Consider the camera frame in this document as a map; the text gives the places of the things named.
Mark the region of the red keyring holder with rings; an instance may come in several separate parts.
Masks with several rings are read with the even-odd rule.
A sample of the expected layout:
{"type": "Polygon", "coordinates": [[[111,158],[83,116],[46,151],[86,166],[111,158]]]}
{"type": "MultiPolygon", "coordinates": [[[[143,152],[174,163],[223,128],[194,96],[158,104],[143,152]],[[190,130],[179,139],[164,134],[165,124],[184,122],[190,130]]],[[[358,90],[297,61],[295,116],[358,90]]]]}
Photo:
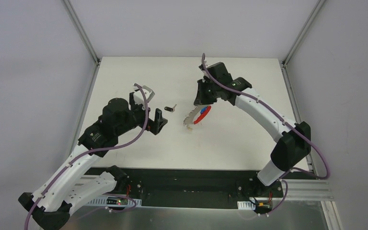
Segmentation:
{"type": "Polygon", "coordinates": [[[193,110],[191,110],[183,120],[183,126],[187,129],[192,129],[194,125],[200,123],[208,113],[200,114],[202,108],[211,105],[198,105],[193,110]]]}

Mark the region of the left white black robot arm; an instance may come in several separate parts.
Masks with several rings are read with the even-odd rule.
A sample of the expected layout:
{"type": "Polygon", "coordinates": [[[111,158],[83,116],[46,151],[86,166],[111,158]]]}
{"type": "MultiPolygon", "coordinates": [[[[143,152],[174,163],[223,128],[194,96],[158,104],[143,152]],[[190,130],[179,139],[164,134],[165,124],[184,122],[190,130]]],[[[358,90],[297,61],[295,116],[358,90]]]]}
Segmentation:
{"type": "Polygon", "coordinates": [[[115,165],[79,188],[75,184],[107,152],[120,148],[121,135],[137,127],[141,132],[160,133],[167,120],[160,109],[155,110],[153,119],[149,117],[149,102],[153,97],[153,90],[140,87],[130,93],[128,100],[113,98],[107,103],[51,178],[34,192],[20,195],[19,203],[28,212],[25,228],[33,219],[45,230],[58,230],[79,208],[97,196],[111,191],[116,194],[128,192],[128,176],[115,165]]]}

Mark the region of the black head small key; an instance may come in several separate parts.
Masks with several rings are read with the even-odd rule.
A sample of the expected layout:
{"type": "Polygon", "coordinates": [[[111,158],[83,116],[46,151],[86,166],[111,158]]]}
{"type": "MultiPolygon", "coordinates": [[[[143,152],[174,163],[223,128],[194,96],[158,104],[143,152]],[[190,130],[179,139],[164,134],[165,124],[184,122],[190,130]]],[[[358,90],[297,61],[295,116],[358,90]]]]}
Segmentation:
{"type": "Polygon", "coordinates": [[[176,106],[177,106],[176,104],[172,107],[165,106],[164,110],[173,113],[175,111],[176,106]]]}

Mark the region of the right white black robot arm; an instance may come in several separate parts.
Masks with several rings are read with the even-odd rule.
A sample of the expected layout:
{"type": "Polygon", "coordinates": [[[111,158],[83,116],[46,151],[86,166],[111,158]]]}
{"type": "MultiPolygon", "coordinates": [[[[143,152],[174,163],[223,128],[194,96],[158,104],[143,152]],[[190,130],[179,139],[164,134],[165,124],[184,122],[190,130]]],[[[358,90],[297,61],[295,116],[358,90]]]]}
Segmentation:
{"type": "Polygon", "coordinates": [[[306,122],[297,123],[271,108],[242,77],[233,79],[224,63],[218,62],[207,68],[199,66],[203,78],[197,81],[194,106],[212,105],[218,99],[243,110],[260,124],[276,143],[266,166],[253,179],[253,191],[265,196],[272,184],[291,170],[310,152],[311,127],[306,122]]]}

